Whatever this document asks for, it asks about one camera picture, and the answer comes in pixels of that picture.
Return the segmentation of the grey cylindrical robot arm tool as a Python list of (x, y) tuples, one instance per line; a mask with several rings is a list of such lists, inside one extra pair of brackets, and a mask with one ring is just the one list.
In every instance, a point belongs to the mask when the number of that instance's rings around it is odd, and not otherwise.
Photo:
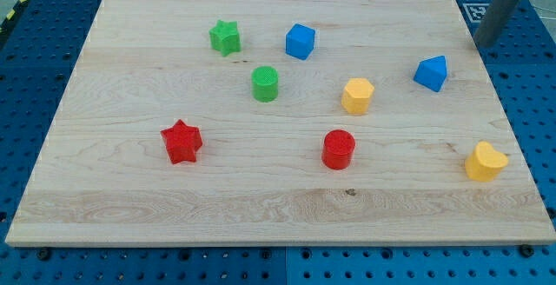
[(473, 34), (473, 41), (479, 48), (490, 48), (499, 39), (520, 0), (492, 0)]

